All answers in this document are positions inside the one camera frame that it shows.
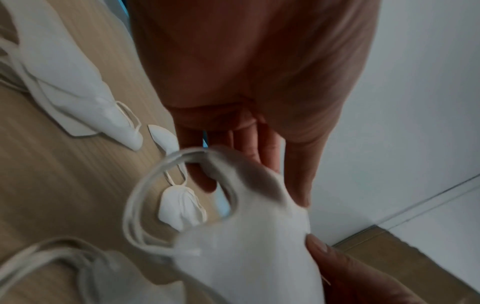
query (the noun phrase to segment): white wall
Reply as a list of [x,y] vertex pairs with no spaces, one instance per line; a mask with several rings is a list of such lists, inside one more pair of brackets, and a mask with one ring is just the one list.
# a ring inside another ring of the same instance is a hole
[[473,188],[455,188],[433,203],[433,209],[390,227],[394,218],[382,228],[480,292],[480,178]]
[[335,243],[480,173],[480,1],[385,0],[325,149],[314,233]]

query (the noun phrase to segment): human hand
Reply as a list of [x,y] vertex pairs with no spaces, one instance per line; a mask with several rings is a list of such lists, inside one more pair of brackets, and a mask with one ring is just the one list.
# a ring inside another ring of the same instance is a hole
[[322,243],[312,234],[306,247],[322,276],[326,304],[426,304],[393,277]]
[[[181,148],[242,151],[279,171],[301,206],[322,150],[357,81],[380,0],[132,0],[143,67],[170,111]],[[190,165],[205,191],[215,181]]]

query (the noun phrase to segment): wood grain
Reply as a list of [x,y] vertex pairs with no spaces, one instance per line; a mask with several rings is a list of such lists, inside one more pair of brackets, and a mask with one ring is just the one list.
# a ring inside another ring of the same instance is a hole
[[[73,138],[52,121],[29,95],[0,86],[0,258],[57,235],[81,237],[102,249],[124,252],[155,283],[175,273],[146,261],[124,240],[121,216],[136,182],[161,159],[147,124],[171,131],[172,118],[161,105],[138,60],[124,25],[98,0],[48,0],[119,101],[143,123],[143,147],[133,152],[103,136]],[[9,26],[0,11],[0,24]],[[180,174],[172,170],[180,181]],[[173,231],[159,225],[155,210],[162,178],[151,190],[144,225],[163,238]],[[189,185],[210,218],[217,214],[211,196]],[[75,272],[48,266],[18,284],[5,303],[80,303]],[[189,288],[189,302],[203,296]]]

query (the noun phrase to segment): hand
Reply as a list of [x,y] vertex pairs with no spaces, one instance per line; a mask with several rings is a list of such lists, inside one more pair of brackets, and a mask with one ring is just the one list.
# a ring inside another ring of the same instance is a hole
[[[242,151],[279,171],[301,206],[356,83],[380,0],[131,0],[143,67],[170,111],[181,148]],[[216,183],[189,166],[205,191]]]
[[328,247],[312,234],[306,247],[318,264],[326,304],[426,304],[393,277]]

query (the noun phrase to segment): finger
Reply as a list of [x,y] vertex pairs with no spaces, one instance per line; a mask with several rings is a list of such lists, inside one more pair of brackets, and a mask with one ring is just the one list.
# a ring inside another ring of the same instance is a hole
[[305,244],[321,274],[333,282],[339,281],[379,303],[424,303],[391,276],[327,246],[312,234]]
[[253,123],[245,128],[234,131],[233,147],[245,156],[260,163],[257,124]]
[[310,142],[286,142],[285,186],[292,199],[302,207],[311,204],[312,183],[327,138],[328,136],[323,136]]
[[267,124],[258,123],[258,154],[261,163],[280,172],[280,136]]
[[[200,130],[185,128],[175,124],[176,136],[180,149],[203,146],[203,133]],[[214,192],[217,182],[209,178],[198,164],[187,164],[187,170],[193,181],[205,192]]]
[[234,147],[234,135],[232,131],[207,131],[208,146]]

